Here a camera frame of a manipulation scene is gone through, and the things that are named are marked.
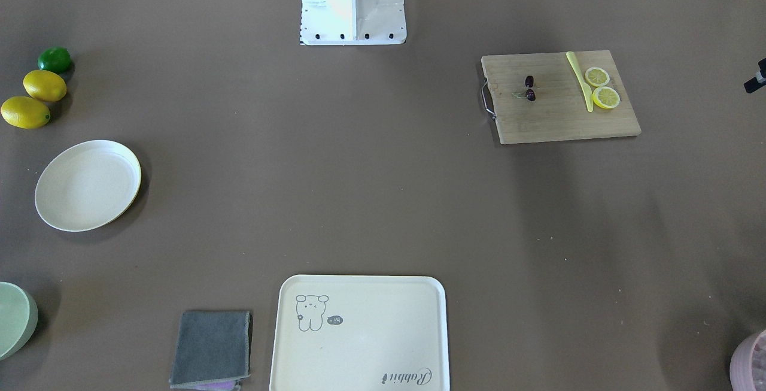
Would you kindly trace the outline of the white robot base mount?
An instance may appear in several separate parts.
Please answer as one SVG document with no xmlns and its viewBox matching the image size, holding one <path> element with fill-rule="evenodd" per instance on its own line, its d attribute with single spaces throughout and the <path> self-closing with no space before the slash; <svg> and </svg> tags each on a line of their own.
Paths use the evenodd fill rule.
<svg viewBox="0 0 766 391">
<path fill-rule="evenodd" d="M 404 44 L 405 0 L 301 0 L 299 44 L 382 46 Z"/>
</svg>

